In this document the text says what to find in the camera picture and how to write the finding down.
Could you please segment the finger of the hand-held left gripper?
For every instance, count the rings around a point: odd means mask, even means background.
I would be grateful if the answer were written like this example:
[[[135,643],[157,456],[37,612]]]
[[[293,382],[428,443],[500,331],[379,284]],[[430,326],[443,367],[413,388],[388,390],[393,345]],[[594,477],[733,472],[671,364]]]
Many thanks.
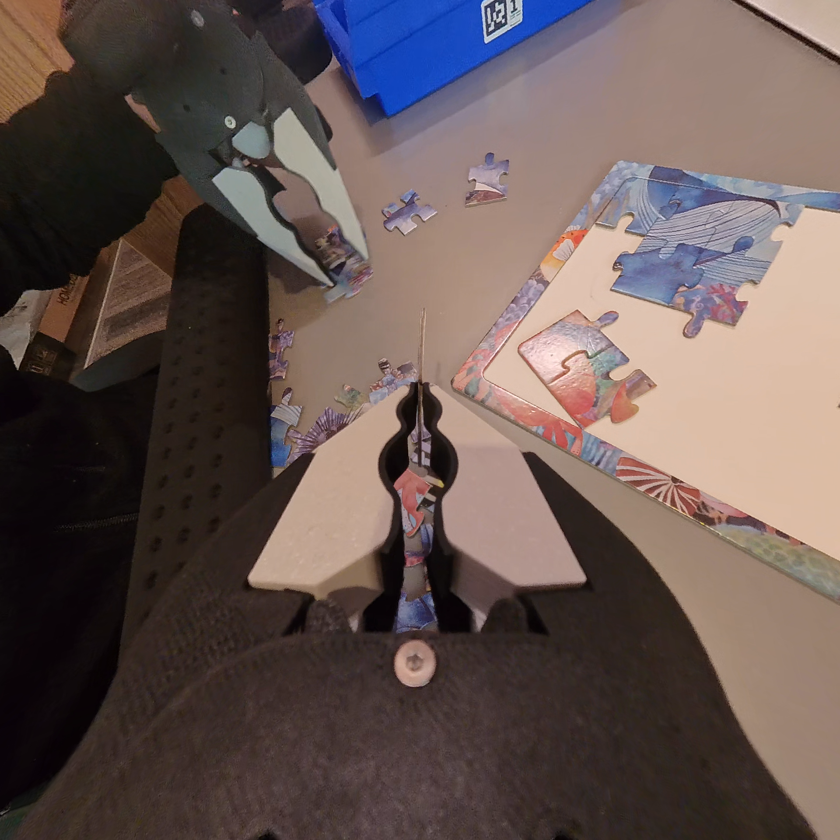
[[[277,210],[269,189],[256,171],[226,166],[215,174],[212,183],[263,245],[303,270],[322,287],[335,286],[329,273],[305,248],[297,228]]]
[[[299,176],[313,191],[318,204],[339,226],[344,238],[363,257],[367,249],[361,221],[339,170],[333,166],[291,108],[274,119],[272,150],[280,167]],[[294,225],[285,219],[269,199],[268,245],[306,272],[326,272],[326,268]]]

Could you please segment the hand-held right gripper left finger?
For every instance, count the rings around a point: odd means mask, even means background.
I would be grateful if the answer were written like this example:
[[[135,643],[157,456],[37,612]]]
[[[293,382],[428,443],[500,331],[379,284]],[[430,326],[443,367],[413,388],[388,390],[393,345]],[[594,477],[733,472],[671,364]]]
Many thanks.
[[[405,567],[402,500],[418,385],[399,387],[301,458],[303,472],[251,572],[257,590],[331,599],[369,632],[395,625]]]

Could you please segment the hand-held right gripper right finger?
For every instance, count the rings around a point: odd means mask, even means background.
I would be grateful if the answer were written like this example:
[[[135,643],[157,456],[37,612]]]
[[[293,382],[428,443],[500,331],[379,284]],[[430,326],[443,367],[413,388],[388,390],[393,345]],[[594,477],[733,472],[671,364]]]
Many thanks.
[[[524,454],[438,385],[436,431],[455,452],[455,476],[436,506],[454,555],[449,590],[478,630],[500,599],[582,587],[585,573]]]

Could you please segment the red octopus puzzle piece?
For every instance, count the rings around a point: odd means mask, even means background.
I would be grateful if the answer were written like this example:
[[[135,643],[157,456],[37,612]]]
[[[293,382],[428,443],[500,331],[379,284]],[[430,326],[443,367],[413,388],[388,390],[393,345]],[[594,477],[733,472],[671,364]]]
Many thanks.
[[[397,478],[394,489],[400,500],[402,516],[402,528],[406,537],[412,537],[424,522],[424,510],[421,504],[425,499],[434,502],[435,497],[429,493],[433,488],[443,489],[445,483],[429,474],[425,468],[411,466],[406,468],[402,475]]]

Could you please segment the blue and green puzzle piece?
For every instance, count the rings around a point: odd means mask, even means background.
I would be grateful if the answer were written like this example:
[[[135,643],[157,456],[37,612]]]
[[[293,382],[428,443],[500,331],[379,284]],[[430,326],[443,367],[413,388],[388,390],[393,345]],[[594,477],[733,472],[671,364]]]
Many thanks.
[[[336,224],[331,225],[316,239],[314,252],[333,283],[323,292],[324,299],[329,304],[355,297],[372,277],[373,272],[368,260],[346,240]]]

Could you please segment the orange claw puzzle piece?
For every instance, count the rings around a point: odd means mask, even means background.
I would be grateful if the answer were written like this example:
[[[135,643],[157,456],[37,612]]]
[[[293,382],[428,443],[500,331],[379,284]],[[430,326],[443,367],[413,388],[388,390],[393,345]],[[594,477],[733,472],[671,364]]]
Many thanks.
[[[638,412],[636,400],[657,386],[641,370],[620,380],[612,378],[614,370],[628,362],[617,348],[593,356],[579,351],[563,360],[557,374],[546,375],[544,384],[579,426],[586,428],[604,417],[619,424],[633,417]]]

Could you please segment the orange coral puzzle piece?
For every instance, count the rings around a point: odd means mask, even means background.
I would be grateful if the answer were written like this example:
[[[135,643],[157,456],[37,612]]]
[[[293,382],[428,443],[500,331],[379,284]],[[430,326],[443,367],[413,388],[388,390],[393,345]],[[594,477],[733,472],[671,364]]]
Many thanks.
[[[618,318],[617,311],[607,311],[590,320],[574,310],[520,343],[518,354],[558,401],[593,402],[596,385],[592,362],[613,346],[603,330]]]

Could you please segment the dark blue puzzle piece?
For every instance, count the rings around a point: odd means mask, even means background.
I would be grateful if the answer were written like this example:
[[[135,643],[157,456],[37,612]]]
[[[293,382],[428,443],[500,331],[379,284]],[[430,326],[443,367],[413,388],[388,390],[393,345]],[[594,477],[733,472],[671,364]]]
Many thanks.
[[[660,247],[619,255],[614,263],[619,275],[611,290],[670,306],[679,290],[691,290],[700,284],[705,263],[724,256],[720,251],[688,244],[678,244],[667,256],[663,251]]]

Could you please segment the striped blue coral puzzle piece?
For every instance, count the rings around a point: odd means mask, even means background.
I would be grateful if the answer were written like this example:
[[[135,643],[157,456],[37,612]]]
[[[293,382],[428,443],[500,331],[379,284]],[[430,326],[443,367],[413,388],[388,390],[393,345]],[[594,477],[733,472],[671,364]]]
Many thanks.
[[[736,282],[704,278],[691,288],[678,289],[669,306],[690,315],[682,332],[684,337],[695,338],[707,321],[736,325],[748,305],[737,298],[740,286]]]

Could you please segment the joined blue whale puzzle section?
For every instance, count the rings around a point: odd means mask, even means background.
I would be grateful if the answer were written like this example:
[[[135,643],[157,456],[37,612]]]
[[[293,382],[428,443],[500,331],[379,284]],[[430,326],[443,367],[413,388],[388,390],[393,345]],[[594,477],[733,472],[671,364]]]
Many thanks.
[[[641,237],[616,267],[632,276],[657,273],[667,287],[692,288],[701,281],[733,286],[758,283],[781,248],[780,226],[794,225],[804,206],[766,196],[730,192],[685,175],[629,177],[616,190],[597,224]]]

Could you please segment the person's left forearm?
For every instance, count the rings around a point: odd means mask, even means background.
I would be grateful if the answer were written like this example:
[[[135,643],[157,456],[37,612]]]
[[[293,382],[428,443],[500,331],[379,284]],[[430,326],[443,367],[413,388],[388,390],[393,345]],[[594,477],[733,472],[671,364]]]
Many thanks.
[[[79,66],[1,126],[1,312],[83,277],[177,176],[124,97]]]

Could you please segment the blue plastic bin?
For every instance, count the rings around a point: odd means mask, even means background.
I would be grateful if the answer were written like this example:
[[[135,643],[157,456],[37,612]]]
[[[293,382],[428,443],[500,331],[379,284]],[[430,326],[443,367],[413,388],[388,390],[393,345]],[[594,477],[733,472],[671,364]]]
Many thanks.
[[[386,116],[567,17],[586,1],[319,1],[324,34]]]

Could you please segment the person's black fleece jacket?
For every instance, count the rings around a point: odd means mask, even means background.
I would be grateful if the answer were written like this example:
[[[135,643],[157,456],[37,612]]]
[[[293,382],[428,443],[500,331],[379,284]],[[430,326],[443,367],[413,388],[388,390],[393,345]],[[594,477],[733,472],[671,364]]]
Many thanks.
[[[5,805],[59,771],[112,681],[157,379],[84,392],[1,362]]]

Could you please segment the puzzle frame board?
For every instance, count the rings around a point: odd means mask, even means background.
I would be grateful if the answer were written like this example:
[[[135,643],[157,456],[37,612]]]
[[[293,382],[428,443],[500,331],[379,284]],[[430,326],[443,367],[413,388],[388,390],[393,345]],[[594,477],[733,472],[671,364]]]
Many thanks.
[[[692,176],[733,193],[804,206],[734,326],[614,292],[641,237],[598,217],[629,177]],[[518,354],[574,310],[604,328],[656,388],[622,423],[583,428]],[[539,267],[462,363],[461,395],[739,546],[838,603],[838,193],[653,164],[614,164]]]

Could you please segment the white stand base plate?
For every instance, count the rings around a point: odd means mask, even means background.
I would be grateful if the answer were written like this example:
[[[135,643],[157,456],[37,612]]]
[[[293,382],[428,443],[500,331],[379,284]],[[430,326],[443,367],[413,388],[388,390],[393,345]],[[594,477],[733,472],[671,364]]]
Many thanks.
[[[736,1],[735,4],[839,63],[838,1]]]

